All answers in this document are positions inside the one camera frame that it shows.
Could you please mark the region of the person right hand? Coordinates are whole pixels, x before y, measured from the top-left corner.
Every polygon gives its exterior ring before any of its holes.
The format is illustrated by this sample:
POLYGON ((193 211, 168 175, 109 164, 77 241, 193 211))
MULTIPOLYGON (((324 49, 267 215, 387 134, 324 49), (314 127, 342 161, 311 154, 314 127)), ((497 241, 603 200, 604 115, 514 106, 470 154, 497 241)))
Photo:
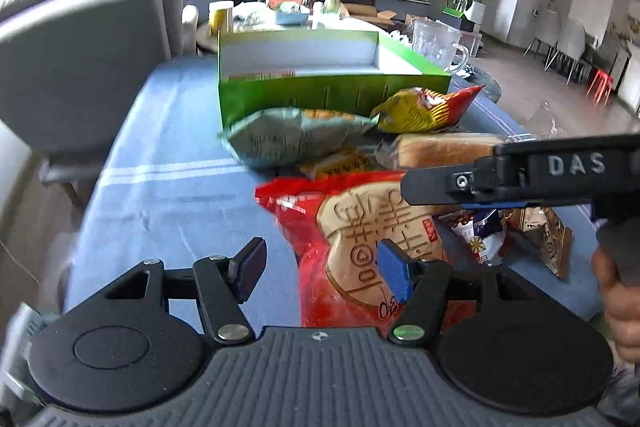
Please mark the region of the person right hand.
POLYGON ((605 322, 610 329, 616 351, 622 360, 638 364, 639 288, 625 286, 620 281, 616 264, 601 248, 593 253, 591 265, 604 303, 605 322))

